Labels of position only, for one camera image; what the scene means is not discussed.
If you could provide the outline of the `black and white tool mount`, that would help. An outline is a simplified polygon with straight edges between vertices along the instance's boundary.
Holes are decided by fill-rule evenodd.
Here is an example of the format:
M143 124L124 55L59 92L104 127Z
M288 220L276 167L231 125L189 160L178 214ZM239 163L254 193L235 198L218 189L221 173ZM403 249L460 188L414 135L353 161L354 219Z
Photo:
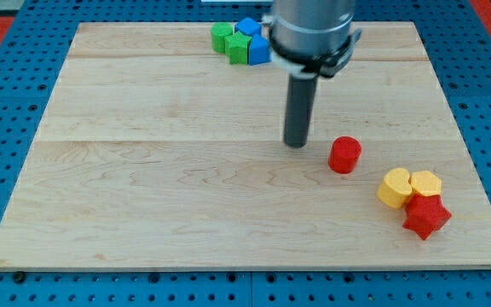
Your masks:
M349 62L361 30L350 30L352 14L266 14L272 62L300 79L332 78Z

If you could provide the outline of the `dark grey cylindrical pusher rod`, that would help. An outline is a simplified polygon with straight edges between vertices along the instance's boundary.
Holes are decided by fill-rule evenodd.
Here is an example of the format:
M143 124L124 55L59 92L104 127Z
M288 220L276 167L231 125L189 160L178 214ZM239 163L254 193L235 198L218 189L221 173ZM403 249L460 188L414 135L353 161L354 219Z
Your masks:
M283 141L290 148L307 143L317 78L288 78Z

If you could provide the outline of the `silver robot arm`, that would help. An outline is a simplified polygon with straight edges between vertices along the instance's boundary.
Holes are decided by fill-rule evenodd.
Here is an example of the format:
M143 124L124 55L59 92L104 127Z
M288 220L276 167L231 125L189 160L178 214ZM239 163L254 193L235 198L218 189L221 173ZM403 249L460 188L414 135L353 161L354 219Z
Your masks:
M318 78L333 78L351 59L353 0L274 0L268 22L272 61L288 73L283 142L306 145Z

